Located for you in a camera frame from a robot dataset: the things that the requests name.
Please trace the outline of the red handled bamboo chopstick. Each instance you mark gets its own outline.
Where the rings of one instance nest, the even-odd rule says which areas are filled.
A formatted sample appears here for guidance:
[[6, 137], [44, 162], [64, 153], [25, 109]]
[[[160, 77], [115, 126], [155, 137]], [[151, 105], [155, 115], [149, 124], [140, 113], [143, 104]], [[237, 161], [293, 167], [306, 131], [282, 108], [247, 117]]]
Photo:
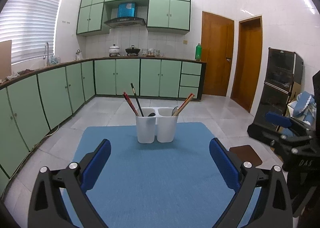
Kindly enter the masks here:
[[177, 109], [174, 109], [172, 111], [172, 116], [178, 116], [179, 113], [187, 106], [187, 104], [194, 98], [194, 94], [191, 93], [188, 98], [183, 102], [183, 104], [178, 107]]

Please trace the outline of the black chopstick silver band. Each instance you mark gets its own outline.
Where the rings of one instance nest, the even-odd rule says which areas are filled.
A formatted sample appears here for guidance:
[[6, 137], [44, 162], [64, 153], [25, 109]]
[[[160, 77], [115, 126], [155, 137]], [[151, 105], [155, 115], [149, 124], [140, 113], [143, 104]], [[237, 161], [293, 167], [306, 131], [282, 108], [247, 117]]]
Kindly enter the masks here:
[[133, 94], [134, 94], [134, 97], [135, 97], [135, 99], [136, 99], [136, 103], [137, 103], [137, 105], [138, 105], [138, 108], [139, 108], [141, 117], [144, 117], [142, 108], [141, 108], [141, 106], [140, 106], [140, 102], [139, 102], [139, 100], [138, 100], [138, 96], [137, 96], [137, 94], [136, 94], [135, 87], [134, 87], [133, 83], [130, 83], [130, 85], [131, 85], [131, 89], [132, 89], [132, 92], [133, 92]]

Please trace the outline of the green lower kitchen cabinets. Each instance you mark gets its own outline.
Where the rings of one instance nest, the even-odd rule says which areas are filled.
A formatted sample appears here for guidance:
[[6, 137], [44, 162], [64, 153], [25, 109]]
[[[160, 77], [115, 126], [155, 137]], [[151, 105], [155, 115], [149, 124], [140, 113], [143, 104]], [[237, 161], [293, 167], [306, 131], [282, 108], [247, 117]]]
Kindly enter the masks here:
[[170, 58], [89, 59], [1, 85], [1, 190], [44, 137], [95, 96], [183, 99], [203, 93], [206, 64]]

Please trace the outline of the green kitchen cabinets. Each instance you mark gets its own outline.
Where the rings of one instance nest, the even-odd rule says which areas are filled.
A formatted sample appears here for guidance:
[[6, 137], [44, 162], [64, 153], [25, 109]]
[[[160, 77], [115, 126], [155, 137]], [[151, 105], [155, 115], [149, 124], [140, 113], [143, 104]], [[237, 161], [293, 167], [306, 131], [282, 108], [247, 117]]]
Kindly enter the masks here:
[[203, 93], [206, 64], [170, 58], [89, 59], [1, 85], [1, 190], [44, 137], [95, 96], [183, 99]]
[[81, 0], [76, 33], [107, 34], [112, 28], [145, 26], [150, 32], [190, 31], [191, 0]]

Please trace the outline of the green upper kitchen cabinets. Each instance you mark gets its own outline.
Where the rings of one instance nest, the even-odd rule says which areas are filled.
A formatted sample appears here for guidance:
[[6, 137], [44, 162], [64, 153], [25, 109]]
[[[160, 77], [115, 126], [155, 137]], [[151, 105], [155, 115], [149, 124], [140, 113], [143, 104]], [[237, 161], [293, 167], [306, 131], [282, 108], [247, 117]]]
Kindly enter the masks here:
[[112, 28], [145, 26], [150, 32], [190, 31], [191, 0], [81, 0], [76, 33], [107, 34]]

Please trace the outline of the blue cloth pile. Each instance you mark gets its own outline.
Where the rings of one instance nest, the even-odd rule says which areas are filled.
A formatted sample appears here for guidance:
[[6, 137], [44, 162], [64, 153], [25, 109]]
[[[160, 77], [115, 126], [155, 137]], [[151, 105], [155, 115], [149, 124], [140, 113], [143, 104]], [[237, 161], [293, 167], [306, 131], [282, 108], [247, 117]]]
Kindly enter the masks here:
[[293, 102], [287, 105], [287, 108], [289, 115], [294, 119], [309, 126], [313, 125], [317, 111], [314, 95], [303, 91], [297, 95]]

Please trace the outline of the brown stool seat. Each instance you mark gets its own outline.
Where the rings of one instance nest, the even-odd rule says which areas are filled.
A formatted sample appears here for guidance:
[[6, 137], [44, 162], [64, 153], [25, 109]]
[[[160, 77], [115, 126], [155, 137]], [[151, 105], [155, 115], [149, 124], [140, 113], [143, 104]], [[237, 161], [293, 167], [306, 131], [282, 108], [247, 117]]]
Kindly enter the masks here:
[[248, 161], [255, 167], [263, 163], [259, 155], [250, 145], [230, 147], [229, 151], [236, 154], [242, 162]]

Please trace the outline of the right wooden door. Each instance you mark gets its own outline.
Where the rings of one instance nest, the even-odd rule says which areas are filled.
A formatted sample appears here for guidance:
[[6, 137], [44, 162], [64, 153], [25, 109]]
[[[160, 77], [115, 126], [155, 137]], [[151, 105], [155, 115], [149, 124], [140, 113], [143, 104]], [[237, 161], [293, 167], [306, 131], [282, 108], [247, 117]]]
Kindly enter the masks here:
[[257, 89], [263, 47], [262, 17], [239, 22], [238, 53], [231, 99], [250, 111]]

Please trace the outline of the wooden door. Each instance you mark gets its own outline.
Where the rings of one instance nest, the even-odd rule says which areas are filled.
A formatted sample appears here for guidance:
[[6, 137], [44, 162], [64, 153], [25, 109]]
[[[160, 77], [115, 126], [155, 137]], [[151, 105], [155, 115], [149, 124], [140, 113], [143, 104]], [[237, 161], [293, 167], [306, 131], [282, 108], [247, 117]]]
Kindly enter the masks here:
[[203, 11], [201, 46], [201, 60], [206, 63], [203, 93], [225, 96], [233, 58], [234, 21]]
[[238, 53], [231, 99], [250, 111], [257, 89], [263, 47], [262, 17], [239, 22]]

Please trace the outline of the green bottle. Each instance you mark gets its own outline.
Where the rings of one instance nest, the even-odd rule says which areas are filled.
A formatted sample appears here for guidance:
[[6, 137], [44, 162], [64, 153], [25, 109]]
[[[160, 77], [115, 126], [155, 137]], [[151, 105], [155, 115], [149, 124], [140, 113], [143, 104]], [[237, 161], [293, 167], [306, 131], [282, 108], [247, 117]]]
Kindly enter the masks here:
[[201, 46], [201, 44], [198, 44], [195, 49], [195, 60], [196, 61], [201, 60], [201, 54], [202, 54], [202, 46]]

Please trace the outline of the blue table mat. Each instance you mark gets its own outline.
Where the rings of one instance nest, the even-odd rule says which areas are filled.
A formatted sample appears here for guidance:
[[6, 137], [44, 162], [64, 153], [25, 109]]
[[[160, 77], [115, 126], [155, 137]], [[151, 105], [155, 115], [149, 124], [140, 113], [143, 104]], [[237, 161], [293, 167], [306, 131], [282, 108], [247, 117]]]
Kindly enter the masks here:
[[234, 191], [209, 153], [202, 123], [179, 123], [169, 143], [141, 144], [135, 126], [89, 127], [73, 160], [103, 139], [111, 155], [87, 196], [109, 227], [212, 227]]

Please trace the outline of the left wooden door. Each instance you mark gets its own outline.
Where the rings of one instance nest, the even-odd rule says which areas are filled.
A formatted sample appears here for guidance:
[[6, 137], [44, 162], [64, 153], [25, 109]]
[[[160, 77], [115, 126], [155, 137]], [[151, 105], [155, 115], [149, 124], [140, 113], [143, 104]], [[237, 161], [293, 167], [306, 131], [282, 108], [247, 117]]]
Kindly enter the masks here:
[[201, 46], [201, 60], [206, 63], [203, 93], [225, 96], [233, 58], [234, 21], [203, 11]]

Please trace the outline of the white cooking pot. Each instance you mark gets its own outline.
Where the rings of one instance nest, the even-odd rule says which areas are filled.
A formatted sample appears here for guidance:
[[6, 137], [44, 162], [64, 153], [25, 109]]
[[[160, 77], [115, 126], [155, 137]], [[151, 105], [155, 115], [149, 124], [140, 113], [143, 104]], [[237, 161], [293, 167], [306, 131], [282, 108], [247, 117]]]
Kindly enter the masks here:
[[110, 57], [119, 57], [120, 56], [120, 47], [118, 47], [117, 45], [113, 44], [109, 48], [109, 56]]

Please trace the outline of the range hood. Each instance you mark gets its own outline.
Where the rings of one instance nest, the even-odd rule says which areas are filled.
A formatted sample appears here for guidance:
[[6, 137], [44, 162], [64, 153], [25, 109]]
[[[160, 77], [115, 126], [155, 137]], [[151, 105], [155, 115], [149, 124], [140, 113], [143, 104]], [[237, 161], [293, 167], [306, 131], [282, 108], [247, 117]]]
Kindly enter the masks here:
[[138, 4], [136, 2], [125, 2], [112, 7], [111, 4], [105, 4], [106, 18], [103, 22], [110, 28], [126, 26], [145, 26], [144, 18], [138, 16]]

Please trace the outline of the window blinds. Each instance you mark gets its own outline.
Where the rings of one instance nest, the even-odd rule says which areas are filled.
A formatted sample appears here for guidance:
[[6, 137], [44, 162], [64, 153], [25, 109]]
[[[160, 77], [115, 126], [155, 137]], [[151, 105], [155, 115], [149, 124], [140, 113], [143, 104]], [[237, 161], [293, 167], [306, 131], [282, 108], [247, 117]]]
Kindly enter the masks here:
[[12, 41], [13, 64], [44, 57], [45, 43], [54, 55], [62, 0], [8, 0], [1, 11], [1, 41]]

